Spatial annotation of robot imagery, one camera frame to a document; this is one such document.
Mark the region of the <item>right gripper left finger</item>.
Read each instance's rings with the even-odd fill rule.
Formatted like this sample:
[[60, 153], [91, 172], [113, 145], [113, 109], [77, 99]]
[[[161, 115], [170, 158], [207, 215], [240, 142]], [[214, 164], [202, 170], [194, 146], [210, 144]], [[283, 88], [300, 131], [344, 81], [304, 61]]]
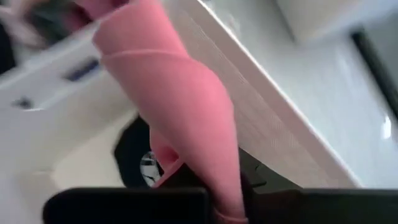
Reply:
[[203, 182], [182, 165], [154, 189], [81, 187], [50, 197], [44, 224], [215, 224]]

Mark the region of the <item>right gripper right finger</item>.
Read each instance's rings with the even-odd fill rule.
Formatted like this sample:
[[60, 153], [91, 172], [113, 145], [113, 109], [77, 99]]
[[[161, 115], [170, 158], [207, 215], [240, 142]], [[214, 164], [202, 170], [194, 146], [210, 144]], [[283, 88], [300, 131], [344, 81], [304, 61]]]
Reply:
[[305, 189], [239, 150], [250, 224], [398, 224], [398, 190]]

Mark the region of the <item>mauve pink garment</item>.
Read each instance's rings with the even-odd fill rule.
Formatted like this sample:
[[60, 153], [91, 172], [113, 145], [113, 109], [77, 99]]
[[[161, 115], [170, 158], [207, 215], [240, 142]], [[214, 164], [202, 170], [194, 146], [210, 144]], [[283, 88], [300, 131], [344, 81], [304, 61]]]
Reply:
[[171, 182], [187, 166], [209, 188], [217, 224], [248, 224], [233, 104], [218, 76], [186, 51], [159, 0], [75, 0], [100, 20], [102, 64], [150, 127], [150, 147]]

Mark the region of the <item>black garment white print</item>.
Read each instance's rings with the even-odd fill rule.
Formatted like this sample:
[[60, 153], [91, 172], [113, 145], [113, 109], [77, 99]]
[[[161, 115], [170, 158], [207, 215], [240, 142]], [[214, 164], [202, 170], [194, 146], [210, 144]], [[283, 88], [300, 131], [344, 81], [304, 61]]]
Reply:
[[113, 156], [127, 188], [151, 188], [164, 173], [150, 148], [149, 125], [140, 116], [123, 129]]

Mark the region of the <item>black table frame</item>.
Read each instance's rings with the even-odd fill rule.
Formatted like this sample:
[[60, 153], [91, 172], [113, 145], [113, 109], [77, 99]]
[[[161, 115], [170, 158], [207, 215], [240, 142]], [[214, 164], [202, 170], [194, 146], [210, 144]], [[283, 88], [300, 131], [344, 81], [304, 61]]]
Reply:
[[381, 56], [376, 52], [375, 46], [364, 31], [354, 32], [351, 38], [363, 60], [366, 62], [369, 71], [372, 73], [393, 114], [398, 119], [398, 86], [393, 84], [393, 79], [389, 77], [387, 66], [382, 62]]

